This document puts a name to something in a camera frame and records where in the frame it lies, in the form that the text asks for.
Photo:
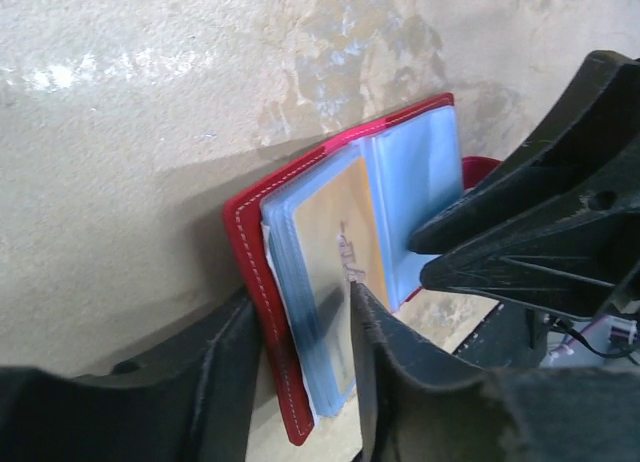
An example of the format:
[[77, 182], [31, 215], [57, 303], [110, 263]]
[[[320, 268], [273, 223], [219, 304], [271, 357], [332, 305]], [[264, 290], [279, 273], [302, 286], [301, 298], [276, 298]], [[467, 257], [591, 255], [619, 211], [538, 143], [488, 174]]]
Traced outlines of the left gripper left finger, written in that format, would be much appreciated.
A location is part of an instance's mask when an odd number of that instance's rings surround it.
[[4, 461], [242, 461], [260, 358], [248, 294], [102, 376], [1, 370]]

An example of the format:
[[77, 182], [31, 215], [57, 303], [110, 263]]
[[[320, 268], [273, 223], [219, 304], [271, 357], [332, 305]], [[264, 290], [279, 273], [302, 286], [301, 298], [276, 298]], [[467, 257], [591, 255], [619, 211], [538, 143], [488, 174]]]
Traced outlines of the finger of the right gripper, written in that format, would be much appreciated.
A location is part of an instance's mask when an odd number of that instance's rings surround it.
[[639, 62], [589, 53], [547, 115], [498, 167], [417, 229], [412, 251], [444, 254], [560, 194], [639, 130]]
[[639, 299], [639, 149], [424, 266], [429, 290], [593, 317]]

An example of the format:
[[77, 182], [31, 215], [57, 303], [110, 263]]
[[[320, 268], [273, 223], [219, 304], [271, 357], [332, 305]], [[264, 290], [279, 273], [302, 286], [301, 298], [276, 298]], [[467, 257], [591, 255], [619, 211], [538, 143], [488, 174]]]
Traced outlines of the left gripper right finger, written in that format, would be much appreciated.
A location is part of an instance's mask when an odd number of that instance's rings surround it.
[[635, 367], [483, 369], [351, 287], [364, 461], [635, 461]]

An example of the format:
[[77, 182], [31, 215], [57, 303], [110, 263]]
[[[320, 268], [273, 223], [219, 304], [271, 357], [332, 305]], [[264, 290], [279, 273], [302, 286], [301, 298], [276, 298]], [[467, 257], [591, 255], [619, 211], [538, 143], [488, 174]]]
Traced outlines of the card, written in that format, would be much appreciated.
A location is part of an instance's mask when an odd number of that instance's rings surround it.
[[369, 285], [388, 300], [365, 159], [343, 153], [316, 168], [287, 203], [301, 256], [296, 302], [312, 330], [305, 374], [334, 413], [354, 384], [350, 284]]

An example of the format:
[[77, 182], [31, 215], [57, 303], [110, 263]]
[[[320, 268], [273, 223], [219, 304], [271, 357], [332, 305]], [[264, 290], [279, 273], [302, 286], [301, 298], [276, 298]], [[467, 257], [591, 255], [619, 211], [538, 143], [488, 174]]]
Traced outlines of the red leather card holder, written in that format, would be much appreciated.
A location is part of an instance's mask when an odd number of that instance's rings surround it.
[[388, 300], [395, 312], [420, 292], [422, 267], [433, 254], [409, 248], [411, 233], [458, 201], [498, 166], [494, 158], [463, 156], [454, 98], [423, 100], [339, 133], [231, 197], [223, 220], [233, 253], [254, 301], [271, 365], [280, 412], [290, 442], [304, 444], [326, 413], [320, 390], [305, 374], [312, 330], [296, 302], [302, 284], [301, 256], [287, 203], [309, 175], [343, 153], [366, 162]]

